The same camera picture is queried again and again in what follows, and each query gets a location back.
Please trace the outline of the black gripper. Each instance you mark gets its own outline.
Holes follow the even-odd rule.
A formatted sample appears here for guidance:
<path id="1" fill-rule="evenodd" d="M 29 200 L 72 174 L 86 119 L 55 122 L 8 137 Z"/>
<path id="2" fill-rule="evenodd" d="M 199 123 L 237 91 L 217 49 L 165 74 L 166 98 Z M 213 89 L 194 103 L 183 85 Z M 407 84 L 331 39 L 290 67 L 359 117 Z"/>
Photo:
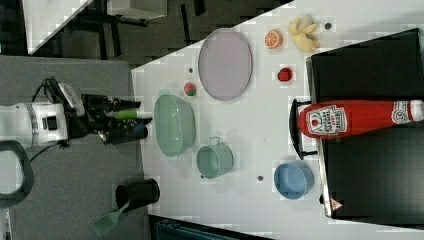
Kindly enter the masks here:
<path id="1" fill-rule="evenodd" d="M 110 99 L 105 95 L 82 94 L 82 106 L 84 113 L 78 116 L 75 111 L 66 116 L 69 139 L 82 138 L 90 134 L 100 137 L 104 144 L 121 144 L 131 141 L 145 139 L 148 136 L 147 127 L 142 124 L 121 127 L 111 133 L 110 112 L 133 110 L 141 106 L 140 101 L 123 100 L 119 98 Z"/>

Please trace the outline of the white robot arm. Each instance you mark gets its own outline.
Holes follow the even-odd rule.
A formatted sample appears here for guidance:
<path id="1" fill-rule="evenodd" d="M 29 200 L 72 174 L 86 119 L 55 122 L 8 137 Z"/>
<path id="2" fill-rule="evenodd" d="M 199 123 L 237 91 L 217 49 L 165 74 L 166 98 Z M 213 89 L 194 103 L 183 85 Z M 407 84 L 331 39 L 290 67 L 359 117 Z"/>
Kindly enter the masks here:
<path id="1" fill-rule="evenodd" d="M 83 94 L 73 107 L 66 99 L 55 102 L 19 103 L 1 108 L 1 139 L 23 148 L 69 146 L 70 141 L 90 134 L 105 144 L 145 139 L 150 112 L 139 110 L 137 101 Z"/>

